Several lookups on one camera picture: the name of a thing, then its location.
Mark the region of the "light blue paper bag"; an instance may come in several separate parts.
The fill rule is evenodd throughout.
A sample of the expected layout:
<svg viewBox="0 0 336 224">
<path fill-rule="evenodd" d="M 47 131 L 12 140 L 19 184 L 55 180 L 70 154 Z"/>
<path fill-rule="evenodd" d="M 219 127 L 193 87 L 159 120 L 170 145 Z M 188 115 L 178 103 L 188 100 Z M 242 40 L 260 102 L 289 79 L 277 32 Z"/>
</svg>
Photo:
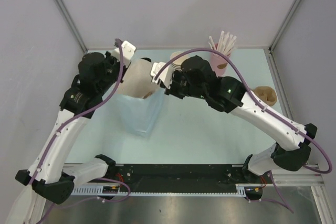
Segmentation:
<svg viewBox="0 0 336 224">
<path fill-rule="evenodd" d="M 132 62 L 116 93 L 123 127 L 127 132 L 142 137 L 151 134 L 163 104 L 163 91 L 151 82 L 152 65 L 152 62 L 141 59 Z M 150 91 L 153 94 L 143 99 Z"/>
</svg>

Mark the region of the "brown pulp cup carrier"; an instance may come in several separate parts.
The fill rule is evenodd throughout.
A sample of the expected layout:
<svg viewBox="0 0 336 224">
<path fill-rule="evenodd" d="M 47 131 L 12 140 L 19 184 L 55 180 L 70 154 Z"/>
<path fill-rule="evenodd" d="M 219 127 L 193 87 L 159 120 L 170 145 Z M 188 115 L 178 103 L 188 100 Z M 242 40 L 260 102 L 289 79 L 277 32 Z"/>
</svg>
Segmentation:
<svg viewBox="0 0 336 224">
<path fill-rule="evenodd" d="M 259 86 L 253 89 L 254 94 L 268 106 L 274 106 L 277 103 L 275 90 L 269 86 Z"/>
<path fill-rule="evenodd" d="M 143 99 L 147 99 L 148 97 L 150 97 L 153 94 L 153 91 L 148 92 Z"/>
</svg>

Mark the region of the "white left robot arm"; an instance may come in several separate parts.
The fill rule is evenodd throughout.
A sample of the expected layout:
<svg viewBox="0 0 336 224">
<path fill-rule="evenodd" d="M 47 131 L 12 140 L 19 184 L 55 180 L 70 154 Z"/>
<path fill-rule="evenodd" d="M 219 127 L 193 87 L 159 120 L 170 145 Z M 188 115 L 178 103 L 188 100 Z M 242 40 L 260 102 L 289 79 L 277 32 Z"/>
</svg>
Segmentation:
<svg viewBox="0 0 336 224">
<path fill-rule="evenodd" d="M 108 101 L 104 94 L 122 82 L 133 55 L 133 50 L 117 48 L 83 56 L 46 144 L 29 169 L 19 170 L 15 176 L 25 186 L 16 203 L 27 206 L 43 199 L 60 205 L 75 188 L 87 182 L 100 178 L 110 182 L 115 178 L 116 163 L 103 154 L 74 169 L 64 170 L 63 166 L 81 130 Z"/>
</svg>

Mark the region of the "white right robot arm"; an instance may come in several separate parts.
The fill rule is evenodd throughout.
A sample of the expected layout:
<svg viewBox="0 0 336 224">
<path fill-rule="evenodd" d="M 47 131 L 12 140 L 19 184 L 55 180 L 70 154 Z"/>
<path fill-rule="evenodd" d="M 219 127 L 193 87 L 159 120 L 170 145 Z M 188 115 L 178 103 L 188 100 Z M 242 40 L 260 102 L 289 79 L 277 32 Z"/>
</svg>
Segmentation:
<svg viewBox="0 0 336 224">
<path fill-rule="evenodd" d="M 307 162 L 311 147 L 307 139 L 317 128 L 291 121 L 262 102 L 234 77 L 218 77 L 208 61 L 193 56 L 179 70 L 166 67 L 159 74 L 165 93 L 183 99 L 203 99 L 212 109 L 237 116 L 270 136 L 275 143 L 249 155 L 242 169 L 243 179 L 254 183 L 262 174 L 282 168 L 296 172 Z"/>
</svg>

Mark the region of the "stack of brown paper cups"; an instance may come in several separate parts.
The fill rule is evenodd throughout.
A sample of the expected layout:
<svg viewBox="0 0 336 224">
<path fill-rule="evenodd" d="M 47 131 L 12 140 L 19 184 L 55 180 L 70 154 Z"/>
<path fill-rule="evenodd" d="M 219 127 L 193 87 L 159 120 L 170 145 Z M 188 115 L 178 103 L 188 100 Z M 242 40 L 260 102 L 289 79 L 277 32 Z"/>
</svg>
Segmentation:
<svg viewBox="0 0 336 224">
<path fill-rule="evenodd" d="M 174 53 L 171 54 L 170 59 L 175 59 L 178 55 L 182 54 L 182 51 L 176 51 Z M 171 66 L 173 67 L 173 69 L 181 71 L 181 65 L 182 63 L 187 60 L 189 58 L 189 55 L 183 55 L 181 57 L 179 57 L 178 59 L 175 59 L 172 63 Z"/>
</svg>

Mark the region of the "stack of black lids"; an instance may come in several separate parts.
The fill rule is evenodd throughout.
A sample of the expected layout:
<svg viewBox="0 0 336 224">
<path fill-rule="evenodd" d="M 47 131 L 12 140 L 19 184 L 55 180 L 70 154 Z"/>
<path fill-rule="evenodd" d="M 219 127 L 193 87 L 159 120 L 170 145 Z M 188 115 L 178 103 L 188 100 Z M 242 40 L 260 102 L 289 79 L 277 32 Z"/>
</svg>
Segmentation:
<svg viewBox="0 0 336 224">
<path fill-rule="evenodd" d="M 141 60 L 144 60 L 144 61 L 147 61 L 147 62 L 152 62 L 152 60 L 150 58 L 147 58 L 147 57 L 141 58 Z"/>
</svg>

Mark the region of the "pink straw holder cup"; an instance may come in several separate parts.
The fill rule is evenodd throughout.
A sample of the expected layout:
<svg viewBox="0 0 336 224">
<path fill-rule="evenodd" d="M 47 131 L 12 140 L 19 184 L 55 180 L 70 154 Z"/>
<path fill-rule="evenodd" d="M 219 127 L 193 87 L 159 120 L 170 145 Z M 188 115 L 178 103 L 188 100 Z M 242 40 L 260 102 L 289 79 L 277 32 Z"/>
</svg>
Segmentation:
<svg viewBox="0 0 336 224">
<path fill-rule="evenodd" d="M 211 54 L 209 63 L 212 70 L 216 73 L 218 77 L 222 76 L 225 73 L 226 67 L 228 65 L 225 59 L 214 53 Z"/>
</svg>

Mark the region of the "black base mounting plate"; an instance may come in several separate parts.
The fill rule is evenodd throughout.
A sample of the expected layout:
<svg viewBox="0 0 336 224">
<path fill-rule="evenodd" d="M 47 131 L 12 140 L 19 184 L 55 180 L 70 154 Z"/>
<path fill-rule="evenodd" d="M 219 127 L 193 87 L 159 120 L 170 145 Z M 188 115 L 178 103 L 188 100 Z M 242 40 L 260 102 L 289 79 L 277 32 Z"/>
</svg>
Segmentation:
<svg viewBox="0 0 336 224">
<path fill-rule="evenodd" d="M 104 175 L 119 177 L 133 193 L 233 193 L 238 184 L 271 184 L 266 173 L 253 175 L 231 164 L 124 164 L 109 168 Z"/>
</svg>

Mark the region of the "aluminium frame rail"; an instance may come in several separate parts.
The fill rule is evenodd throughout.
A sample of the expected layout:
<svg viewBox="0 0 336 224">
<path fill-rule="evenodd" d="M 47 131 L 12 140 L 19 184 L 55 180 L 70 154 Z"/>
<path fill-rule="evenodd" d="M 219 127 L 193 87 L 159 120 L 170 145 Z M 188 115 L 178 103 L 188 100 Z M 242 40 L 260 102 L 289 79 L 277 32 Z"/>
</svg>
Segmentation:
<svg viewBox="0 0 336 224">
<path fill-rule="evenodd" d="M 323 178 L 319 173 L 306 168 L 301 168 L 296 172 L 284 169 L 273 169 L 272 175 L 277 184 L 293 184 L 302 186 L 323 184 Z"/>
</svg>

